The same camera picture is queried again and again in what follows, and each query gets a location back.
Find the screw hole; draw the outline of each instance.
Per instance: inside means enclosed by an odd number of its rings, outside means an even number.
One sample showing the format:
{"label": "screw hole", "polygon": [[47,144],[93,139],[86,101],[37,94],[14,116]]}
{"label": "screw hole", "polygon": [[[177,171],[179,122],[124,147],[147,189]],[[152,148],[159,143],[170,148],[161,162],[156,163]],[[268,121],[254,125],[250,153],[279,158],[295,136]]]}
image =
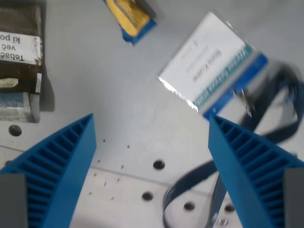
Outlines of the screw hole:
{"label": "screw hole", "polygon": [[162,170],[163,168],[165,168],[165,162],[163,160],[156,160],[153,163],[153,167],[157,170]]}
{"label": "screw hole", "polygon": [[235,211],[236,209],[234,208],[234,206],[232,204],[227,204],[225,206],[225,211],[228,212],[228,213],[231,213],[233,211]]}
{"label": "screw hole", "polygon": [[22,130],[18,125],[11,125],[11,126],[9,126],[9,133],[12,136],[18,137],[21,135]]}
{"label": "screw hole", "polygon": [[142,199],[145,200],[145,201],[150,201],[150,200],[153,199],[153,194],[149,191],[146,191],[146,192],[143,193]]}
{"label": "screw hole", "polygon": [[194,210],[195,205],[193,202],[187,202],[187,203],[185,203],[184,208],[185,208],[185,210],[191,211],[191,210]]}

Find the yellow package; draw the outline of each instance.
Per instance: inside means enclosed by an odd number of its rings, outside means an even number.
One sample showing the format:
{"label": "yellow package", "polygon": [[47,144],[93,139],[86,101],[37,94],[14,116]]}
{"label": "yellow package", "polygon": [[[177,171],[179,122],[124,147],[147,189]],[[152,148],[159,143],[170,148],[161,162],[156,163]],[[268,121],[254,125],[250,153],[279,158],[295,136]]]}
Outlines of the yellow package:
{"label": "yellow package", "polygon": [[104,0],[104,2],[122,27],[123,38],[126,41],[137,42],[144,33],[156,25],[150,16],[132,0]]}

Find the blurry lanyard strap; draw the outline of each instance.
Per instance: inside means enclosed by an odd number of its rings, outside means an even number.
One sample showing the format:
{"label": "blurry lanyard strap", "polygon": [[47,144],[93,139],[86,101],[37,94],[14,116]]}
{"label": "blurry lanyard strap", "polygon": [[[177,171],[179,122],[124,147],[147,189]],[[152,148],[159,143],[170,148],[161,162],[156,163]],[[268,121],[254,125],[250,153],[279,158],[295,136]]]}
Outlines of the blurry lanyard strap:
{"label": "blurry lanyard strap", "polygon": [[[261,121],[271,102],[275,96],[282,89],[287,88],[289,92],[289,98],[292,99],[295,113],[297,115],[297,121],[272,131],[266,135],[263,135],[266,139],[273,143],[280,143],[283,140],[291,137],[300,125],[304,114],[304,84],[299,82],[295,76],[293,70],[289,67],[283,67],[278,74],[268,82],[264,90],[259,97],[253,101],[253,106],[249,107],[248,113],[252,113],[252,117],[248,114],[244,115],[241,120],[241,126],[254,131]],[[166,219],[165,211],[168,205],[182,193],[190,190],[200,182],[206,180],[209,176],[217,171],[213,160],[195,168],[188,172],[182,178],[180,178],[175,184],[173,184],[166,192],[163,198],[163,223],[165,228],[173,228]],[[206,225],[202,224],[203,228],[212,228],[216,222],[217,215],[223,203],[226,195],[226,188],[220,176],[218,176],[214,191],[211,197],[211,204],[209,207],[209,214]]]}

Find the ribbed blue plastic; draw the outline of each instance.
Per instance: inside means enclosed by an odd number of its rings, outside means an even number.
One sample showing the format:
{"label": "ribbed blue plastic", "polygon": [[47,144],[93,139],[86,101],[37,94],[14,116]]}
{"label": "ribbed blue plastic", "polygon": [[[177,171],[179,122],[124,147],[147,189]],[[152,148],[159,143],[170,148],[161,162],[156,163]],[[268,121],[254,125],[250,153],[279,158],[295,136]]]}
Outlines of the ribbed blue plastic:
{"label": "ribbed blue plastic", "polygon": [[263,137],[211,116],[209,150],[244,228],[283,228],[284,169],[304,162]]}
{"label": "ribbed blue plastic", "polygon": [[42,140],[0,173],[23,173],[29,228],[68,228],[96,150],[90,114]]}

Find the lanyard clip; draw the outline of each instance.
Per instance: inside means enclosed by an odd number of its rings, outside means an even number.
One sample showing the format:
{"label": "lanyard clip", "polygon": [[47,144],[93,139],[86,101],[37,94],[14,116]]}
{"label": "lanyard clip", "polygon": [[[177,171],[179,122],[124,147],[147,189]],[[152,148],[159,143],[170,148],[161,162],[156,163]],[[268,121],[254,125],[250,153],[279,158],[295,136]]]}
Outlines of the lanyard clip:
{"label": "lanyard clip", "polygon": [[255,107],[254,107],[254,105],[252,104],[252,102],[250,102],[250,99],[248,98],[246,91],[244,91],[244,89],[241,89],[241,93],[238,94],[238,93],[237,93],[237,90],[234,89],[232,92],[233,92],[233,95],[234,95],[235,97],[239,97],[239,98],[242,100],[242,102],[243,102],[244,105],[245,105],[247,114],[248,114],[250,117],[252,117],[251,111],[252,111],[252,110],[255,110]]}

